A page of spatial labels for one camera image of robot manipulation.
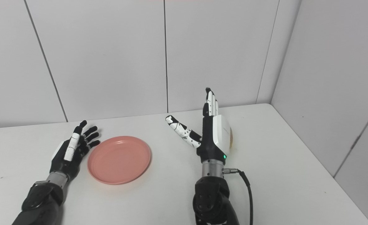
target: robot finger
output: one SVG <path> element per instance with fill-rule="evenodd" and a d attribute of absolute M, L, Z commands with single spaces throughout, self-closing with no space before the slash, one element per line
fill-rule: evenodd
<path fill-rule="evenodd" d="M 97 137 L 99 137 L 99 132 L 92 133 L 87 138 L 85 138 L 85 140 L 87 141 L 87 143 L 89 143 Z"/>
<path fill-rule="evenodd" d="M 89 146 L 89 148 L 93 148 L 93 147 L 97 146 L 100 143 L 101 143 L 101 141 L 96 140 L 96 141 L 93 141 L 90 144 L 88 144 L 88 146 Z"/>
<path fill-rule="evenodd" d="M 202 137 L 195 131 L 189 129 L 186 125 L 180 123 L 176 118 L 171 115 L 166 117 L 166 121 L 169 126 L 192 147 L 198 148 L 201 145 Z"/>
<path fill-rule="evenodd" d="M 84 128 L 86 125 L 87 125 L 87 121 L 86 121 L 86 120 L 83 120 L 83 121 L 80 123 L 79 127 Z"/>
<path fill-rule="evenodd" d="M 79 126 L 75 127 L 75 129 L 73 131 L 73 134 L 71 135 L 70 142 L 68 143 L 68 147 L 67 147 L 66 153 L 64 155 L 64 160 L 66 160 L 66 161 L 71 161 L 73 159 L 75 149 L 78 146 L 78 141 L 79 141 L 79 139 L 81 137 L 81 133 L 83 131 L 83 128 L 81 127 L 81 124 L 83 122 L 81 122 Z"/>
<path fill-rule="evenodd" d="M 85 131 L 83 133 L 83 136 L 86 138 L 88 137 L 90 134 L 92 134 L 93 132 L 97 131 L 98 130 L 98 127 L 97 126 L 93 126 L 91 128 L 88 129 L 88 131 Z"/>
<path fill-rule="evenodd" d="M 216 100 L 216 115 L 219 114 L 219 102 Z"/>
<path fill-rule="evenodd" d="M 216 96 L 210 88 L 206 88 L 206 102 L 204 104 L 204 117 L 207 116 L 217 116 L 219 105 L 216 100 Z"/>

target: white finger segment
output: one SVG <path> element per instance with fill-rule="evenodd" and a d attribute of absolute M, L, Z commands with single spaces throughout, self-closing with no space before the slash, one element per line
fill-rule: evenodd
<path fill-rule="evenodd" d="M 198 148 L 201 144 L 198 141 L 193 140 L 189 134 L 192 132 L 188 127 L 185 129 L 180 123 L 173 122 L 171 116 L 166 117 L 166 121 L 169 126 L 188 144 L 194 148 Z"/>
<path fill-rule="evenodd" d="M 64 155 L 64 160 L 71 161 L 73 159 L 74 151 L 78 146 L 79 138 L 80 134 L 73 133 L 70 138 L 70 142 L 68 143 L 66 154 Z"/>

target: fingertip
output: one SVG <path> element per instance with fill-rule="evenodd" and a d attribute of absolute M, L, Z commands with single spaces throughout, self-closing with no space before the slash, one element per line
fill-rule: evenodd
<path fill-rule="evenodd" d="M 80 127 L 81 128 L 83 128 L 83 127 L 85 127 L 86 125 L 87 125 L 88 123 L 87 123 L 87 121 L 86 120 L 83 120 L 81 123 L 80 123 Z"/>
<path fill-rule="evenodd" d="M 100 144 L 100 143 L 101 143 L 101 141 L 99 141 L 99 140 L 93 141 L 93 142 L 91 142 L 91 143 L 89 144 L 89 147 L 90 147 L 90 148 L 93 148 L 93 147 L 97 146 L 97 145 L 98 145 L 98 144 Z"/>

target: robotic arm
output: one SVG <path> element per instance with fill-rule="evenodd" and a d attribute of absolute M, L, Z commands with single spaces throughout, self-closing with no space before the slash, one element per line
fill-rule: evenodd
<path fill-rule="evenodd" d="M 71 138 L 62 142 L 52 159 L 49 176 L 45 181 L 37 181 L 30 188 L 27 198 L 12 225 L 53 225 L 58 210 L 65 200 L 63 189 L 68 181 L 77 177 L 83 157 L 100 141 L 98 128 L 91 127 L 82 133 L 87 121 L 82 121 L 74 129 Z"/>
<path fill-rule="evenodd" d="M 253 223 L 253 205 L 250 184 L 245 173 L 236 168 L 224 168 L 232 144 L 232 131 L 228 121 L 218 114 L 219 106 L 214 93 L 206 88 L 203 108 L 202 137 L 180 123 L 173 116 L 166 117 L 169 126 L 188 144 L 196 148 L 202 163 L 202 178 L 195 184 L 193 208 L 197 225 L 239 225 L 237 215 L 229 201 L 230 191 L 224 174 L 239 173 L 250 195 L 250 224 Z"/>

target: cable connector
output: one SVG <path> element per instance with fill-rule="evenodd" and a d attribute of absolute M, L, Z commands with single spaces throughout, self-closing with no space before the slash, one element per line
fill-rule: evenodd
<path fill-rule="evenodd" d="M 237 168 L 224 168 L 223 174 L 230 174 L 230 173 L 239 173 Z"/>

